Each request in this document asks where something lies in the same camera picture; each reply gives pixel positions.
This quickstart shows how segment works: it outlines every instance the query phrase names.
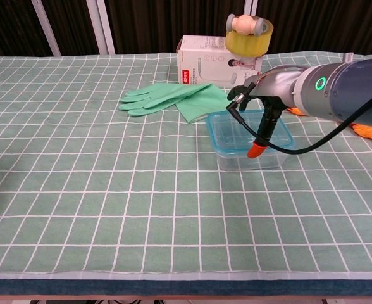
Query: dark curtain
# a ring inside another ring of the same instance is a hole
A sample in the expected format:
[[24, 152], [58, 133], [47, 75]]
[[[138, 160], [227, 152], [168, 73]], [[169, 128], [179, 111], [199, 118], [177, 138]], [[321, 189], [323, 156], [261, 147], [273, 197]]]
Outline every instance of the dark curtain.
[[105, 0], [118, 54], [174, 52], [183, 35], [225, 36], [244, 0]]
[[31, 0], [0, 0], [0, 56], [52, 56]]
[[99, 54], [86, 0], [42, 0], [42, 5], [61, 55]]
[[256, 15], [275, 26], [268, 53], [372, 54], [372, 0], [259, 0]]

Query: product box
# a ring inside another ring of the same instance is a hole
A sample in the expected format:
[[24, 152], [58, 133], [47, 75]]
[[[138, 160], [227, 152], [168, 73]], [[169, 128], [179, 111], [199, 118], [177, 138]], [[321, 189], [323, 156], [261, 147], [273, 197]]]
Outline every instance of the product box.
[[177, 47], [178, 82], [227, 89], [261, 72], [263, 57], [245, 58], [225, 47], [225, 37], [185, 35]]

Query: green rubber glove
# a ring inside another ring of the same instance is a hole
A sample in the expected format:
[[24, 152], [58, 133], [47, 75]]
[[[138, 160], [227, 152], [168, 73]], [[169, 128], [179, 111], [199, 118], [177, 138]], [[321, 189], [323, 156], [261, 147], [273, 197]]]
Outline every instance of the green rubber glove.
[[209, 84], [185, 85], [156, 83], [125, 94], [119, 110], [131, 116], [141, 116], [168, 108], [183, 98], [195, 94]]
[[196, 122], [212, 112], [225, 111], [230, 104], [226, 94], [219, 87], [210, 84], [208, 87], [176, 103], [176, 107], [187, 123]]

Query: red logo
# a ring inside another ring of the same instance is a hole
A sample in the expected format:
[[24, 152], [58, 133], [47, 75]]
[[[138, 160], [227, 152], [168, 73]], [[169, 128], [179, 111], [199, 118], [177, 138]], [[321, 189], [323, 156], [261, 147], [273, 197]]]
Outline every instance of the red logo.
[[189, 70], [182, 70], [182, 82], [188, 84], [190, 82]]

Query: clear plastic container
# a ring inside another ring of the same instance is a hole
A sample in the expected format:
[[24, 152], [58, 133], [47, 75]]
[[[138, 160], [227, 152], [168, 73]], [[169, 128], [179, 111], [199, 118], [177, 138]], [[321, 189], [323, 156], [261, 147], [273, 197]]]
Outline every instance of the clear plastic container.
[[[263, 110], [240, 112], [252, 130], [257, 131]], [[268, 147], [259, 157], [248, 158], [255, 137], [251, 135], [228, 111], [210, 113], [206, 120], [210, 141], [217, 153], [222, 170], [255, 170], [274, 168], [283, 164], [288, 154]], [[285, 149], [295, 149], [295, 142], [283, 120], [279, 118], [270, 142]]]

